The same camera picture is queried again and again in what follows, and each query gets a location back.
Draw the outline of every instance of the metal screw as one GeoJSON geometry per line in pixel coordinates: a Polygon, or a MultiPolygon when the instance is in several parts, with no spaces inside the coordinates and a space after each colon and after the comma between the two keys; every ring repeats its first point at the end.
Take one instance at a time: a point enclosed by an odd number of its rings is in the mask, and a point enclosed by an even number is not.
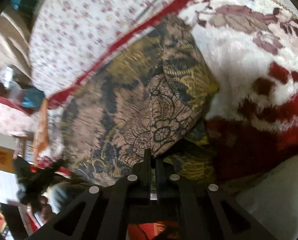
{"type": "Polygon", "coordinates": [[[128,176],[129,181],[136,181],[138,179],[138,176],[135,174],[131,174],[128,176]]]}
{"type": "Polygon", "coordinates": [[[208,188],[210,191],[217,191],[219,189],[218,185],[215,184],[210,184],[208,188]]]}
{"type": "Polygon", "coordinates": [[[178,174],[172,174],[170,175],[170,179],[173,181],[177,181],[180,179],[180,176],[178,174]]]}
{"type": "Polygon", "coordinates": [[[90,187],[89,192],[90,192],[91,194],[96,194],[96,193],[99,192],[99,187],[97,187],[97,186],[92,186],[92,187],[90,187]]]}

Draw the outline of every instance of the wall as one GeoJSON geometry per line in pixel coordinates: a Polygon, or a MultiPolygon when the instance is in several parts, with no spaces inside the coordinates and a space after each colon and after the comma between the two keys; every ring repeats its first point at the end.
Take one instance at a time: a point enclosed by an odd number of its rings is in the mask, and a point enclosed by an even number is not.
{"type": "Polygon", "coordinates": [[[4,135],[0,133],[0,147],[15,150],[16,149],[16,139],[12,136],[4,135]]]}
{"type": "MultiPolygon", "coordinates": [[[[15,150],[16,139],[0,133],[0,147],[15,150]]],[[[16,175],[4,171],[0,171],[0,202],[8,203],[8,201],[17,202],[18,186],[16,175]]]]}

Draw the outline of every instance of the blue cloth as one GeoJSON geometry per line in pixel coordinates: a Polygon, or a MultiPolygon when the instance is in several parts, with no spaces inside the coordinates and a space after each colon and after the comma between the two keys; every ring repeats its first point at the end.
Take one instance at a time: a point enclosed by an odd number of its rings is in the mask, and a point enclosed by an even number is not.
{"type": "Polygon", "coordinates": [[[45,94],[37,88],[24,89],[24,101],[21,106],[39,110],[45,94]]]}
{"type": "Polygon", "coordinates": [[[31,20],[38,1],[39,0],[11,0],[10,5],[15,10],[19,10],[22,16],[31,20]]]}

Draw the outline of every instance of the orange cloth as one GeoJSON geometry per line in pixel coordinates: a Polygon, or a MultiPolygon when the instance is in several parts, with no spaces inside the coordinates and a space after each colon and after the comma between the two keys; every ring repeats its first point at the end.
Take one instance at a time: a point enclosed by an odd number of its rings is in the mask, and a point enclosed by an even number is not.
{"type": "Polygon", "coordinates": [[[49,145],[47,108],[48,100],[45,98],[39,110],[36,133],[33,139],[33,162],[35,165],[37,165],[39,153],[49,145]]]}

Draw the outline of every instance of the paisley pattern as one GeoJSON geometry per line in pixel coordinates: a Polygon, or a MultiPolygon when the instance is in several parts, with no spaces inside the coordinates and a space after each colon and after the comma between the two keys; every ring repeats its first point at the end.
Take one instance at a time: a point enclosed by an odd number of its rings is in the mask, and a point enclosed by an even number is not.
{"type": "Polygon", "coordinates": [[[167,16],[76,92],[62,120],[74,171],[112,184],[145,149],[160,155],[192,129],[218,83],[189,31],[167,16]]]}
{"type": "Polygon", "coordinates": [[[177,174],[206,186],[215,183],[216,174],[212,164],[216,156],[214,147],[198,147],[182,139],[166,155],[164,161],[171,163],[177,174]]]}

